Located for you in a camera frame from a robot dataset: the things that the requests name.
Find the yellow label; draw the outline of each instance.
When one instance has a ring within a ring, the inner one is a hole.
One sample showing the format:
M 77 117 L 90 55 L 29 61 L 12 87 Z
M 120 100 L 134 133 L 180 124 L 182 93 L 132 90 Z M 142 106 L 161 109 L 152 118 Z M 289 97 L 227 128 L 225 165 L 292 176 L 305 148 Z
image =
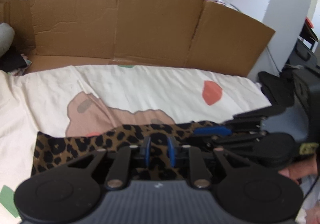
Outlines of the yellow label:
M 319 147 L 318 143 L 303 143 L 300 146 L 299 154 L 300 155 L 312 155 L 316 152 L 316 149 Z

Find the bed sheet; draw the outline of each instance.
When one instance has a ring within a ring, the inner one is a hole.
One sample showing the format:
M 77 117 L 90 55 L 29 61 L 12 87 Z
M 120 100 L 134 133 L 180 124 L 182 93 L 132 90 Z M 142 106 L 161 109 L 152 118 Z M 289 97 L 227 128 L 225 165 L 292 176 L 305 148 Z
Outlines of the bed sheet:
M 269 106 L 250 80 L 197 69 L 88 65 L 22 77 L 0 71 L 0 220 L 20 222 L 14 190 L 30 177 L 36 134 L 91 136 L 122 124 L 178 124 Z

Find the leopard print fabric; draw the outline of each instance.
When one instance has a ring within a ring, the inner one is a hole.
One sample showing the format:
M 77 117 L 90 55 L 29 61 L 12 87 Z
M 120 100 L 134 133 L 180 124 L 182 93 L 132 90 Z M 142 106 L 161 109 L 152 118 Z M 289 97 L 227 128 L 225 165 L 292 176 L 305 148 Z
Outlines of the leopard print fabric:
M 178 142 L 203 126 L 216 126 L 210 121 L 177 125 L 123 125 L 99 136 L 55 138 L 38 132 L 31 175 L 62 165 L 88 152 L 105 148 L 117 151 L 121 147 L 140 145 L 145 136 L 151 137 L 150 166 L 135 169 L 134 179 L 173 180 L 186 178 L 183 169 L 173 169 L 167 156 L 167 136 L 173 135 Z

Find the white pillow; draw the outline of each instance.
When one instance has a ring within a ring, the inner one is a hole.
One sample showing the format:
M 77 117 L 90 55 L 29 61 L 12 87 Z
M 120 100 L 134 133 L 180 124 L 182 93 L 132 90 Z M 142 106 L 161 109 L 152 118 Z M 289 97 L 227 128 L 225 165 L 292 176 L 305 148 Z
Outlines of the white pillow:
M 10 48 L 14 38 L 14 29 L 7 23 L 0 24 L 0 57 Z

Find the screw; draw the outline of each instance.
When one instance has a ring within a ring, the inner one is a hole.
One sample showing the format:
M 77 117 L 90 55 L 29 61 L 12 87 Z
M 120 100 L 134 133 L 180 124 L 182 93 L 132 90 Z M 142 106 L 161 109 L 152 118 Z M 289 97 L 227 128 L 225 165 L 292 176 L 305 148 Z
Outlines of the screw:
M 214 148 L 214 150 L 217 151 L 217 152 L 222 152 L 223 148 L 222 147 L 216 147 L 216 148 Z
M 197 188 L 207 188 L 210 186 L 210 182 L 205 179 L 198 179 L 193 183 Z
M 107 182 L 107 185 L 110 188 L 119 188 L 122 186 L 122 184 L 123 184 L 123 182 L 118 179 L 110 180 Z

